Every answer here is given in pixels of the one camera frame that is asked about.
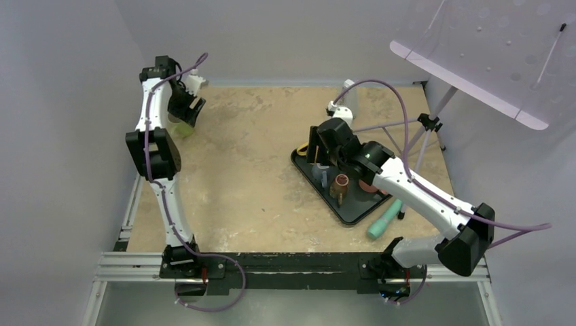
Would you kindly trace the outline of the light green mug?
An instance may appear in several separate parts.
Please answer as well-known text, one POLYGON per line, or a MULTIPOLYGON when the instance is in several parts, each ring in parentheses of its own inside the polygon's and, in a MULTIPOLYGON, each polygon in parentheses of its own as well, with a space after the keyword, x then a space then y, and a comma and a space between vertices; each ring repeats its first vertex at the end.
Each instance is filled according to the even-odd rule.
POLYGON ((194 128, 183 120, 168 114, 168 131, 173 138, 183 139, 194 133, 194 128))

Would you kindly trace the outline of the brown mug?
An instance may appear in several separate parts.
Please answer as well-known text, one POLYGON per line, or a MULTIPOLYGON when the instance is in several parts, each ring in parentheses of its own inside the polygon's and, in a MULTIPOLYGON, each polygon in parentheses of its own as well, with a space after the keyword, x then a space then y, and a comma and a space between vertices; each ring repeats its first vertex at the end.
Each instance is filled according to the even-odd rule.
POLYGON ((329 195, 336 201, 338 208, 343 205, 344 199, 348 194, 349 183, 350 180, 347 175, 338 174, 329 187, 329 195))

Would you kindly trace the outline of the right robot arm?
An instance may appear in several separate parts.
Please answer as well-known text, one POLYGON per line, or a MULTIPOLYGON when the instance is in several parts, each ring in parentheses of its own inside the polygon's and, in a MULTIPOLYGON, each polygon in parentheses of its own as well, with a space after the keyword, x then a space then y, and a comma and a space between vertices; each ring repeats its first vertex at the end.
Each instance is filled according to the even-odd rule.
POLYGON ((311 126, 309 154, 414 209, 439 232, 424 238, 398 238, 385 250, 383 271, 398 276, 416 265, 442 264, 470 276, 494 239, 494 209, 473 206, 444 192, 405 168, 401 158, 382 144, 362 143, 341 118, 311 126))

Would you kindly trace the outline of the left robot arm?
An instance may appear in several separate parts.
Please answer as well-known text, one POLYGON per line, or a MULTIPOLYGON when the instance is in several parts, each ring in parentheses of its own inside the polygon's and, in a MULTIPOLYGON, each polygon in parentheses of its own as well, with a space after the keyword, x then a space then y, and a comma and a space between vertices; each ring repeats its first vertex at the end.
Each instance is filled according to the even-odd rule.
POLYGON ((169 118, 194 128, 206 101, 199 96, 205 78, 198 66, 207 58, 204 53, 188 68, 170 56, 157 56, 152 67, 139 73, 143 100, 138 123, 126 133, 125 142, 138 173, 149 182, 164 225, 166 247, 163 258, 187 278, 202 271, 198 245, 183 212, 178 174, 181 155, 170 132, 169 118))

